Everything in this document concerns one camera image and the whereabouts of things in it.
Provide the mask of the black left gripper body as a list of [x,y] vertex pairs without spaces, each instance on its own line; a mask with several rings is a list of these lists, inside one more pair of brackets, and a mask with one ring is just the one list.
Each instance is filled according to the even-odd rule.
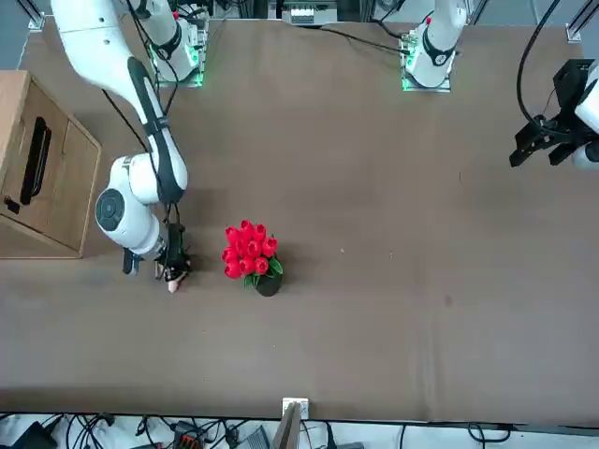
[[553,134],[549,131],[542,132],[543,146],[579,143],[594,135],[590,127],[575,114],[593,63],[593,59],[569,59],[554,75],[553,84],[560,110],[553,118],[542,122],[547,129],[553,131]]

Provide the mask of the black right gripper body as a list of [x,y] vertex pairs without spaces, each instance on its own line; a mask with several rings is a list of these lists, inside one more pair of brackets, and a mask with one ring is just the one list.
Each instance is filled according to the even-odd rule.
[[187,270],[190,257],[183,245],[185,227],[182,224],[168,225],[168,238],[165,249],[160,255],[160,264],[169,270]]

